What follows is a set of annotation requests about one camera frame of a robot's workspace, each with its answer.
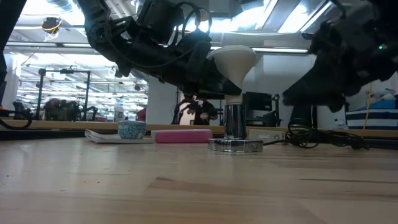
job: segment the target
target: pink sponge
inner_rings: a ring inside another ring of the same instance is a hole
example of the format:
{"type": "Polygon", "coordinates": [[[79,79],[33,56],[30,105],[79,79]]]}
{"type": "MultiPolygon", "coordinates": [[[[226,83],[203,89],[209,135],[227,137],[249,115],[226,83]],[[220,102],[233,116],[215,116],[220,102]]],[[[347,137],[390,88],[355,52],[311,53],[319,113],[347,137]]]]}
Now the pink sponge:
{"type": "Polygon", "coordinates": [[[156,143],[208,143],[213,137],[211,130],[170,130],[157,131],[156,143]]]}

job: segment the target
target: red object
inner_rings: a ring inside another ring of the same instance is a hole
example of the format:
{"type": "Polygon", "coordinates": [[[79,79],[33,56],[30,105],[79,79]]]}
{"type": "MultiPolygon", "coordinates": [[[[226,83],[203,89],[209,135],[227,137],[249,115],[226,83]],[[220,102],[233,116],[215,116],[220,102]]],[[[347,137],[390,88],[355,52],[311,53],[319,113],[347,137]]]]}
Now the red object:
{"type": "Polygon", "coordinates": [[[137,112],[137,121],[146,121],[147,119],[147,108],[144,108],[137,112]]]}
{"type": "Polygon", "coordinates": [[[106,122],[106,118],[96,117],[95,121],[106,122]]]}
{"type": "Polygon", "coordinates": [[[159,131],[156,143],[208,143],[213,137],[210,130],[159,131]]]}

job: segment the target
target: metal cylinder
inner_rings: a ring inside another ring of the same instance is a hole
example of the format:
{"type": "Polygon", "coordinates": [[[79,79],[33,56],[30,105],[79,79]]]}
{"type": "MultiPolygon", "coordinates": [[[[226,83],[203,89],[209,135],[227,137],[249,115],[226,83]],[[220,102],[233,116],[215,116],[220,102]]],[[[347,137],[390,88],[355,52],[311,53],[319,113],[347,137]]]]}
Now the metal cylinder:
{"type": "Polygon", "coordinates": [[[225,105],[224,138],[246,138],[246,113],[243,105],[225,105]]]}

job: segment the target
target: white funnel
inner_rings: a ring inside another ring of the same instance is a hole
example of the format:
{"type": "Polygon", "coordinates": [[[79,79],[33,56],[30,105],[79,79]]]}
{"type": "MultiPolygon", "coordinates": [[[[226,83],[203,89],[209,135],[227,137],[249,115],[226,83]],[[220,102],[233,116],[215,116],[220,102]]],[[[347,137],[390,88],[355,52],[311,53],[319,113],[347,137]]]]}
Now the white funnel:
{"type": "MultiPolygon", "coordinates": [[[[207,58],[214,58],[218,71],[242,89],[243,80],[256,64],[257,55],[250,47],[230,45],[210,52],[207,58]]],[[[242,104],[242,94],[226,95],[225,101],[227,105],[242,104]]]]}

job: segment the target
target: white paper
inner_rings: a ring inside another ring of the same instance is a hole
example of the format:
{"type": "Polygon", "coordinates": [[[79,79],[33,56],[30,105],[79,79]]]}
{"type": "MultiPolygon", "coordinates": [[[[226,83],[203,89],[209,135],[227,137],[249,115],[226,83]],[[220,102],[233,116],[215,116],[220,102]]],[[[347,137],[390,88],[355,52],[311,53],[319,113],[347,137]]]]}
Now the white paper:
{"type": "Polygon", "coordinates": [[[154,143],[154,139],[121,139],[118,134],[98,134],[91,130],[86,130],[85,136],[95,143],[112,143],[112,144],[150,144],[154,143]]]}

